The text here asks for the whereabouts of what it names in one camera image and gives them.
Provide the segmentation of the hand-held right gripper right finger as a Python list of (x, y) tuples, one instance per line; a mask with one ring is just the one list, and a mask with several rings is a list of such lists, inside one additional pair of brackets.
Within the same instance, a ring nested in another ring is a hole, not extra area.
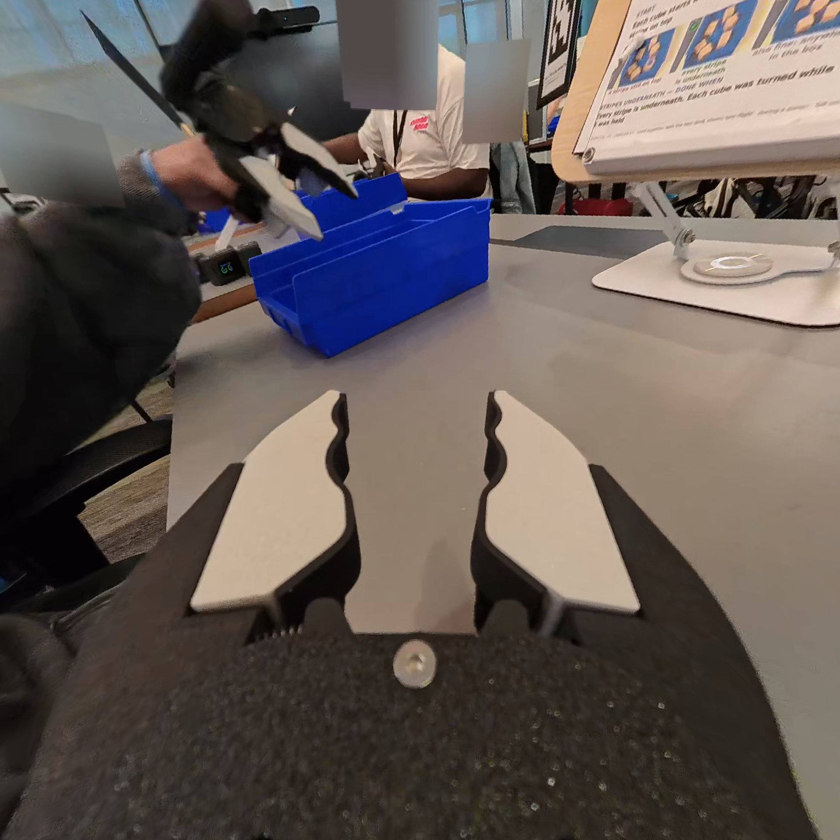
[(641, 603), (591, 465), (555, 426), (506, 391), (488, 394), (486, 485), (469, 569), (480, 633), (513, 602), (528, 629), (558, 633), (567, 613), (640, 617)]

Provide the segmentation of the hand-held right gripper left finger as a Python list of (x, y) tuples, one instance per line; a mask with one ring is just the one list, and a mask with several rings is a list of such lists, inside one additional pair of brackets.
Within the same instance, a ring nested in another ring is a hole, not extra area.
[(190, 601), (194, 613), (264, 611), (278, 628), (310, 604), (342, 606), (361, 572), (345, 394), (329, 390), (245, 458)]

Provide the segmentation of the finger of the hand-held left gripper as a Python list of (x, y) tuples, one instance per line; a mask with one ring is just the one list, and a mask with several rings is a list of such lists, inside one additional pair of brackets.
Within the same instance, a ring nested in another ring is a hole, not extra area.
[(342, 165), (320, 142), (293, 123), (279, 127), (279, 171), (310, 196), (332, 188), (349, 198), (358, 197)]
[(267, 195), (262, 202), (267, 227), (280, 237), (287, 229), (294, 229), (317, 241), (323, 239), (319, 222), (302, 203), (299, 196), (286, 186), (285, 178), (266, 159), (246, 155), (238, 160), (251, 180)]

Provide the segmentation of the person's left forearm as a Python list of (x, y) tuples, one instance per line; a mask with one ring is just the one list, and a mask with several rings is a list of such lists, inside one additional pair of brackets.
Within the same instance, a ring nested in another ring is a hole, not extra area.
[(119, 415), (202, 301), (191, 216), (121, 161), (124, 207), (48, 203), (1, 226), (2, 490)]

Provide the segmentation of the grey desk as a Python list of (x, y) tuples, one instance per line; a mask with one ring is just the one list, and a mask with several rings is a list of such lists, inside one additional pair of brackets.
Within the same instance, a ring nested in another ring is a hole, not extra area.
[(252, 303), (177, 351), (167, 527), (327, 390), (348, 397), (359, 632), (466, 633), (490, 391), (603, 466), (738, 629), (823, 838), (838, 838), (838, 331), (594, 288), (614, 264), (502, 245), (556, 218), (497, 217), (471, 290), (324, 360)]

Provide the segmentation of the person's left hand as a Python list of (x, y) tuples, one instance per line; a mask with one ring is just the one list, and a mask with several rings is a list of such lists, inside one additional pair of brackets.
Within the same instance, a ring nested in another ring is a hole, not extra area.
[(193, 135), (151, 153), (160, 181), (189, 211), (231, 208), (237, 183), (216, 162), (201, 135)]

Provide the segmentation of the black monitor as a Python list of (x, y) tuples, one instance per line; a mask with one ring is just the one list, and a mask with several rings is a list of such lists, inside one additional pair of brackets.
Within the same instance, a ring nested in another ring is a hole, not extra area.
[(369, 112), (344, 100), (338, 24), (334, 14), (322, 17), (318, 6), (257, 10), (224, 72), (319, 141), (355, 133)]

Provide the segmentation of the black office chair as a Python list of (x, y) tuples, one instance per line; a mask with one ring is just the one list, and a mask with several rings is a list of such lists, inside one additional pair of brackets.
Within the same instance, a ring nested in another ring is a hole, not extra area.
[(171, 452), (171, 414), (143, 422), (69, 452), (35, 476), (2, 491), (2, 611), (75, 584), (109, 567), (79, 520), (89, 500)]

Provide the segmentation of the black white marker sign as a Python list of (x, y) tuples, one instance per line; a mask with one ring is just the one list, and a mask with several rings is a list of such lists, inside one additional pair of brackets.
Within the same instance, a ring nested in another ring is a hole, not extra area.
[(538, 108), (566, 95), (576, 66), (581, 1), (549, 1), (543, 37)]

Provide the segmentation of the red bag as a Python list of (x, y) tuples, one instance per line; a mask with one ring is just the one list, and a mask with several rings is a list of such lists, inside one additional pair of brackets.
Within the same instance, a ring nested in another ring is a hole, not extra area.
[(594, 217), (630, 217), (634, 213), (634, 205), (625, 197), (610, 198), (575, 198), (570, 207), (566, 203), (560, 205), (557, 215), (577, 215)]

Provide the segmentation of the person's body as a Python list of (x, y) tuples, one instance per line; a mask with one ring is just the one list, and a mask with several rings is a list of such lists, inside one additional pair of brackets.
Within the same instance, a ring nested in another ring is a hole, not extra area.
[(2, 831), (28, 783), (49, 713), (89, 624), (133, 570), (128, 561), (2, 614)]

